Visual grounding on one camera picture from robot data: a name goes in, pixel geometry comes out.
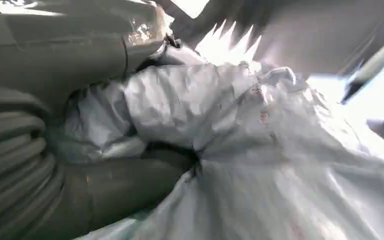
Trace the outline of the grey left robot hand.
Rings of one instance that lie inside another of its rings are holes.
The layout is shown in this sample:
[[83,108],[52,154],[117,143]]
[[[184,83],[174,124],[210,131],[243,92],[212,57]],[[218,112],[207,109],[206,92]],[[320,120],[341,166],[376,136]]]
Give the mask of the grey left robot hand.
[[60,154],[59,121],[89,85],[204,62],[153,1],[0,0],[0,240],[69,240],[162,201],[192,152],[128,130],[90,163],[87,142]]

